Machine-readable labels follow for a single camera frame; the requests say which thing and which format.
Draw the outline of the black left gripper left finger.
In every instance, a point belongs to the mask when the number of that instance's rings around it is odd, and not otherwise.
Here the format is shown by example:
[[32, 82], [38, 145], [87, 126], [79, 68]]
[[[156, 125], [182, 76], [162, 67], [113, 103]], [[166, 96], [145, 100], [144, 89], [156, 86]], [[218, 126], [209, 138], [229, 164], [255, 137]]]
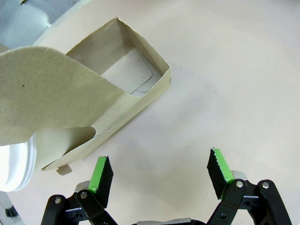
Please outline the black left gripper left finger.
[[108, 156], [99, 157], [89, 181], [79, 183], [74, 193], [49, 197], [42, 225], [78, 225], [89, 221], [92, 225], [115, 225], [115, 220], [105, 210], [113, 179]]

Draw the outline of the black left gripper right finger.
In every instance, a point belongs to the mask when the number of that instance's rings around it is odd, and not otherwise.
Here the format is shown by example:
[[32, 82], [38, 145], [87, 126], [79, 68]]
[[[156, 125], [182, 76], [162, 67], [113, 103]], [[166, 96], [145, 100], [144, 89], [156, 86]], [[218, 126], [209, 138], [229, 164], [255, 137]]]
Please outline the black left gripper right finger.
[[247, 210], [255, 225], [292, 223], [273, 181], [252, 184], [244, 173], [230, 170], [221, 150], [216, 148], [210, 150], [207, 169], [220, 200], [209, 225], [230, 225], [238, 210]]

